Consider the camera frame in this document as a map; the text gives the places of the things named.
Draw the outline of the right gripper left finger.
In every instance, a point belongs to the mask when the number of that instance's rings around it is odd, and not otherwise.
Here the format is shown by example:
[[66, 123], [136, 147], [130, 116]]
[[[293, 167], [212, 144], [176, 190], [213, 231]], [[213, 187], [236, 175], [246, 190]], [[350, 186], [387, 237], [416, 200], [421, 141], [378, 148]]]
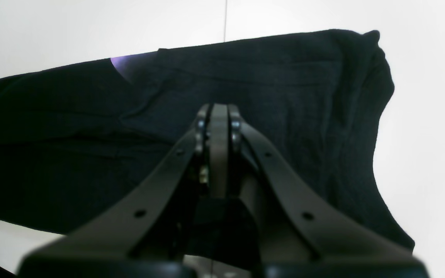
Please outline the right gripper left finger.
[[229, 111], [204, 105], [193, 126], [154, 171], [99, 217], [27, 255], [19, 278], [196, 278], [183, 264], [187, 229], [199, 199], [193, 167], [207, 168], [209, 196], [228, 189]]

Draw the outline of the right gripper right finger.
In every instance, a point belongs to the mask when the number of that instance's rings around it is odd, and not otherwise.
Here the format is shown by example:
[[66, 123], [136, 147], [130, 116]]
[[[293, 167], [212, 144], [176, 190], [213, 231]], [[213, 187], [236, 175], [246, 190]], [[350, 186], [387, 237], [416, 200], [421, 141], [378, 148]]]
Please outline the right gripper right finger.
[[258, 228], [255, 278], [427, 278], [406, 248], [343, 215], [318, 196], [274, 145], [228, 106], [230, 148], [256, 167], [262, 188], [246, 206]]

